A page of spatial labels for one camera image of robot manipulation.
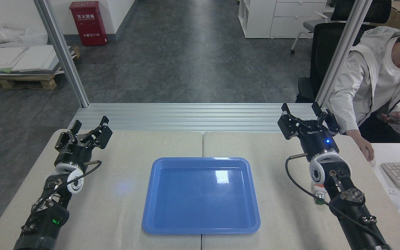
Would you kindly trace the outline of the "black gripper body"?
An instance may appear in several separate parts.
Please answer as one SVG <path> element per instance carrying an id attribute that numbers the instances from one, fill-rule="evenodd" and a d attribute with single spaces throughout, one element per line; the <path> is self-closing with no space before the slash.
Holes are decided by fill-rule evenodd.
<path id="1" fill-rule="evenodd" d="M 306 158 L 314 158 L 315 155 L 328 151 L 339 152 L 338 146 L 326 128 L 310 130 L 301 126 L 298 129 L 298 138 L 303 151 L 307 154 Z"/>
<path id="2" fill-rule="evenodd" d="M 87 169 L 84 163 L 91 161 L 91 148 L 78 144 L 58 144 L 55 149 L 59 152 L 54 165 L 57 167 L 59 163 L 72 163 Z"/>

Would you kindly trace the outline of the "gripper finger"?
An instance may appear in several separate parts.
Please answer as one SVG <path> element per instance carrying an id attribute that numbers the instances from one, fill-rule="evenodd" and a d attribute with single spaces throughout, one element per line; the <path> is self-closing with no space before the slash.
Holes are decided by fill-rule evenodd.
<path id="1" fill-rule="evenodd" d="M 94 147 L 104 149 L 113 134 L 107 125 L 108 122 L 109 119 L 106 116 L 103 116 L 98 127 L 86 134 L 80 134 L 81 145 L 90 149 L 93 149 Z"/>
<path id="2" fill-rule="evenodd" d="M 55 149 L 57 151 L 61 151 L 62 147 L 67 144 L 78 144 L 77 133 L 79 132 L 82 123 L 79 120 L 76 120 L 73 126 L 66 132 L 62 132 L 58 138 L 58 141 L 55 145 Z"/>
<path id="3" fill-rule="evenodd" d="M 281 106 L 281 109 L 282 115 L 279 118 L 277 124 L 280 127 L 280 130 L 282 131 L 285 139 L 289 140 L 293 137 L 298 136 L 298 131 L 300 127 L 307 128 L 307 124 L 305 123 L 305 121 L 293 116 L 290 113 L 287 103 L 284 103 Z"/>
<path id="4" fill-rule="evenodd" d="M 324 127 L 323 122 L 325 121 L 331 135 L 336 135 L 340 132 L 340 126 L 335 119 L 335 115 L 331 113 L 329 109 L 321 108 L 317 102 L 314 102 L 311 107 L 318 118 L 316 122 L 317 128 L 320 129 Z"/>

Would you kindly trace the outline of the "person's right hand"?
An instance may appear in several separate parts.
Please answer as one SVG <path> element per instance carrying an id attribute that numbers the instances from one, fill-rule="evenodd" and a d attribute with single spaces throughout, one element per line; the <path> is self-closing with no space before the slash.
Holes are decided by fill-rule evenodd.
<path id="1" fill-rule="evenodd" d="M 375 156 L 373 146 L 369 141 L 362 137 L 360 130 L 347 130 L 345 131 L 345 135 L 354 140 L 367 161 L 374 160 Z"/>

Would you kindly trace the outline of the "person's left hand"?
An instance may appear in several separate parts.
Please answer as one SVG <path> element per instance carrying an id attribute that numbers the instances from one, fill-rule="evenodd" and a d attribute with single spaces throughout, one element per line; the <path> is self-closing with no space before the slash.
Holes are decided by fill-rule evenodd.
<path id="1" fill-rule="evenodd" d="M 389 114 L 382 114 L 381 120 L 388 124 L 400 124 L 400 112 L 390 112 Z"/>

